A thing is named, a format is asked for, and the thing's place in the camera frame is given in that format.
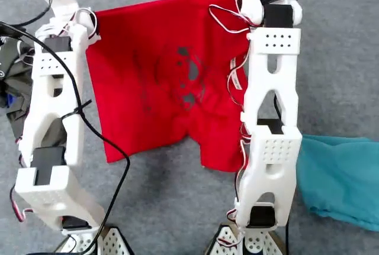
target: cable tie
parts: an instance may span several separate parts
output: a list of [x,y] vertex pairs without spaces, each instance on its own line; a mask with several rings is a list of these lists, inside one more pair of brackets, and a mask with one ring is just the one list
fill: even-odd
[[86,103],[83,103],[81,106],[76,107],[72,112],[62,116],[61,119],[63,120],[65,118],[70,117],[70,116],[75,115],[75,114],[79,114],[79,115],[83,114],[83,109],[91,103],[92,103],[92,100],[90,99]]

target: white wire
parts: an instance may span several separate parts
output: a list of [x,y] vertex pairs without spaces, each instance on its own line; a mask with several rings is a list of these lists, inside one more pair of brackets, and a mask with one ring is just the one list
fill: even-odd
[[39,40],[43,41],[45,38],[51,35],[58,36],[62,31],[69,33],[68,30],[65,29],[67,24],[68,22],[67,23],[63,22],[59,24],[49,23],[49,24],[42,25],[41,28],[36,31],[36,37]]
[[242,173],[242,171],[244,170],[244,168],[246,166],[245,144],[248,144],[248,143],[245,142],[244,140],[240,140],[239,144],[241,146],[241,151],[242,151],[242,156],[243,156],[243,164],[242,164],[241,168],[237,172],[237,176],[236,176],[236,187],[237,188],[239,187],[239,176],[240,176],[240,174]]
[[93,15],[93,17],[95,18],[94,30],[93,30],[92,33],[90,33],[90,35],[88,36],[88,38],[92,38],[92,36],[95,35],[96,30],[97,30],[97,26],[98,26],[97,16],[95,15],[95,13],[94,13],[93,11],[91,11],[91,10],[88,9],[88,8],[79,8],[79,9],[75,12],[74,19],[76,19],[76,15],[77,15],[78,13],[80,13],[81,11],[85,11],[85,12],[89,13],[89,14],[90,14],[90,17],[91,17],[91,15]]
[[[250,53],[250,48],[251,48],[251,42],[249,42],[248,53],[246,54],[246,57],[245,57],[245,59],[243,60],[243,62],[242,62],[238,67],[235,67],[235,68],[229,73],[229,75],[227,76],[226,86],[227,86],[227,91],[229,92],[229,94],[231,94],[231,93],[230,93],[230,88],[229,88],[230,78],[232,77],[232,74],[233,74],[234,72],[236,72],[236,71],[239,70],[241,67],[243,67],[243,65],[248,61],[249,53]],[[232,98],[232,101],[233,101],[235,104],[242,106],[240,103],[236,102],[234,98]]]
[[223,11],[227,11],[237,17],[240,17],[242,18],[246,23],[249,23],[248,20],[246,20],[246,18],[242,15],[240,15],[239,13],[237,12],[234,12],[234,11],[231,11],[230,9],[226,9],[226,8],[222,8],[220,7],[219,5],[214,5],[214,4],[211,4],[209,5],[208,7],[208,10],[209,10],[209,13],[210,15],[213,17],[213,19],[222,27],[224,28],[225,31],[229,32],[229,33],[232,33],[232,34],[238,34],[238,33],[242,33],[242,32],[245,32],[245,31],[249,31],[250,28],[249,27],[246,27],[244,29],[241,29],[241,30],[230,30],[228,28],[226,28],[226,26],[214,15],[214,13],[212,12],[211,8],[218,8],[218,9],[221,9]]

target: blue object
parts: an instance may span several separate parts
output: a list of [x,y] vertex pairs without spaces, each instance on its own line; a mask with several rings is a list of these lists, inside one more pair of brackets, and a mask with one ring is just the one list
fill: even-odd
[[14,101],[14,97],[10,94],[7,94],[7,107],[9,108]]
[[379,231],[379,143],[304,135],[297,182],[309,211]]

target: red t-shirt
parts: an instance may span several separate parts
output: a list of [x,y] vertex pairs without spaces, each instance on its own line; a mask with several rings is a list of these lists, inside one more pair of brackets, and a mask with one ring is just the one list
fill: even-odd
[[[87,51],[102,133],[126,153],[167,146],[189,135],[201,164],[236,171],[241,108],[226,88],[230,61],[248,50],[246,34],[230,34],[208,12],[236,10],[235,0],[160,0],[97,12],[101,40]],[[214,10],[231,29],[247,25]],[[239,80],[246,88],[243,70]],[[243,102],[243,91],[230,85]],[[122,155],[105,144],[108,162]]]

